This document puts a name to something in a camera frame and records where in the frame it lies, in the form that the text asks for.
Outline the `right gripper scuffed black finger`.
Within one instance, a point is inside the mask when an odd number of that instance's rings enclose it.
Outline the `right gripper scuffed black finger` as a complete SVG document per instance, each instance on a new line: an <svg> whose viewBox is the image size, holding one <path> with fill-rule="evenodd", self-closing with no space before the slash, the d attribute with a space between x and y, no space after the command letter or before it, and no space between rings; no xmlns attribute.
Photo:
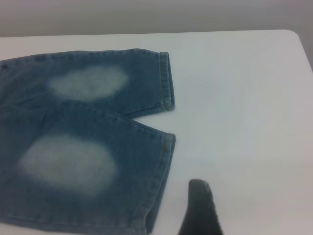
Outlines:
<svg viewBox="0 0 313 235"><path fill-rule="evenodd" d="M180 235L223 235L209 184L192 179L188 184L188 205Z"/></svg>

